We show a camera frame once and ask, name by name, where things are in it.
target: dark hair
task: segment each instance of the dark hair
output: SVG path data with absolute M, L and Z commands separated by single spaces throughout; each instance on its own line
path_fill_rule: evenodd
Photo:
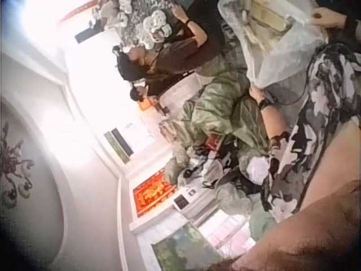
M 114 46 L 112 52 L 117 56 L 117 68 L 124 80 L 135 82 L 146 77 L 146 68 L 130 61 L 129 56 L 121 51 L 120 46 Z
M 148 81 L 163 80 L 169 77 L 167 73 L 148 74 L 148 68 L 134 63 L 129 59 L 129 56 L 121 51 L 119 46 L 113 47 L 113 53 L 117 56 L 117 68 L 121 77 L 129 82 L 136 82 L 140 79 L 146 78 Z
M 135 86 L 133 86 L 130 90 L 130 99 L 132 99 L 135 102 L 144 101 L 143 96 L 139 95 L 139 92 L 137 91 L 137 87 L 135 87 Z

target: red decoration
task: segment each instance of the red decoration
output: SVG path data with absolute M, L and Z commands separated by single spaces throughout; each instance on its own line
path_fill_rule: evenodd
M 95 7 L 98 4 L 98 0 L 90 1 L 80 7 L 77 7 L 75 10 L 71 11 L 70 13 L 66 14 L 60 21 L 59 24 L 65 22 L 66 20 L 69 20 L 70 18 L 74 17 L 75 15 L 78 15 L 79 13 L 82 13 L 83 11 L 86 11 L 87 9 L 91 7 Z
M 164 169 L 133 190 L 137 216 L 141 217 L 170 198 L 176 187 L 164 180 Z

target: watch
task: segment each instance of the watch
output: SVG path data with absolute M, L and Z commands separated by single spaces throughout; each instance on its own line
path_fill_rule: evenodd
M 259 105 L 258 105 L 258 108 L 259 108 L 259 110 L 263 110 L 263 109 L 265 109 L 267 106 L 272 106 L 273 105 L 273 103 L 270 101 L 270 100 L 268 100 L 267 98 L 265 98 L 264 100 L 262 100 L 260 103 L 259 103 Z
M 185 26 L 188 26 L 188 24 L 191 22 L 192 20 L 191 19 L 188 19 L 184 24 Z

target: wall molding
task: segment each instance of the wall molding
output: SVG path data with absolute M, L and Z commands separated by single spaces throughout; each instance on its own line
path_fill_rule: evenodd
M 42 132 L 40 131 L 39 127 L 36 125 L 32 117 L 27 113 L 26 109 L 16 100 L 13 95 L 8 94 L 5 91 L 2 92 L 1 102 L 19 119 L 19 121 L 25 126 L 30 135 L 33 137 L 34 141 L 41 150 L 41 153 L 43 154 L 45 160 L 47 161 L 47 164 L 50 168 L 52 175 L 54 176 L 54 180 L 59 191 L 61 207 L 63 210 L 64 230 L 63 239 L 61 241 L 59 251 L 54 257 L 52 263 L 47 267 L 48 269 L 52 269 L 51 267 L 54 266 L 57 261 L 59 261 L 64 252 L 65 245 L 68 240 L 69 221 L 72 221 L 73 217 L 77 216 L 75 211 L 76 204 L 74 196 L 69 186 L 68 179 L 66 178 L 60 163 L 50 152 Z

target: bag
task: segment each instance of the bag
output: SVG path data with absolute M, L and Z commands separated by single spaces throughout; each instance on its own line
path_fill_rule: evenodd
M 283 18 L 292 17 L 294 23 L 270 51 L 253 45 L 246 36 L 242 21 L 246 0 L 219 0 L 219 11 L 241 42 L 248 66 L 247 77 L 251 84 L 265 88 L 303 70 L 309 64 L 315 49 L 324 43 L 318 28 L 310 25 L 313 6 L 310 0 L 261 1 L 262 5 Z M 258 25 L 265 32 L 270 30 Z

